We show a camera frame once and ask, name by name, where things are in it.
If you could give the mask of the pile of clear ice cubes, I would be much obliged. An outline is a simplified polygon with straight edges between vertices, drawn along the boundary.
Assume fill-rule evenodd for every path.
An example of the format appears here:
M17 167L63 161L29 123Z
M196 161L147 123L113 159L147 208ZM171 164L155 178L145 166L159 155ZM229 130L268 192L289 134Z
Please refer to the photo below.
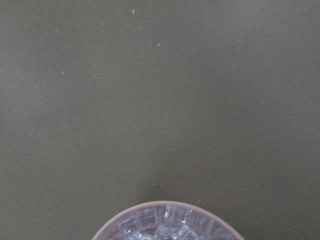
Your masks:
M172 204L145 207L122 217L109 240L233 240L211 217Z

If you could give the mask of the pink bowl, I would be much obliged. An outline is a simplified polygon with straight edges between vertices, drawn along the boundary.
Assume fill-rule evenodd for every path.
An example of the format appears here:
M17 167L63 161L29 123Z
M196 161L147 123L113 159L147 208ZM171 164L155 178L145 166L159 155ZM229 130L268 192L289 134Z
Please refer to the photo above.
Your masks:
M212 218L218 226L225 228L228 232L230 232L235 240L244 240L244 238L227 222L219 218L218 216L214 215L213 213L202 209L198 206L184 203L184 202L179 202L179 201L171 201L171 200L159 200L159 201L150 201L150 202L145 202L141 203L135 206L132 206L114 217L112 217L109 221L107 221L98 231L97 233L93 236L93 240L106 240L107 238L111 237L113 234L115 234L118 231L117 224L118 222L123 218L126 217L127 215L130 215L134 211L140 210L140 209L145 209L147 207L164 207L166 205L174 205L174 206L179 206L179 207L185 207L185 208L190 208L194 211L201 212L202 214L206 215L207 217Z

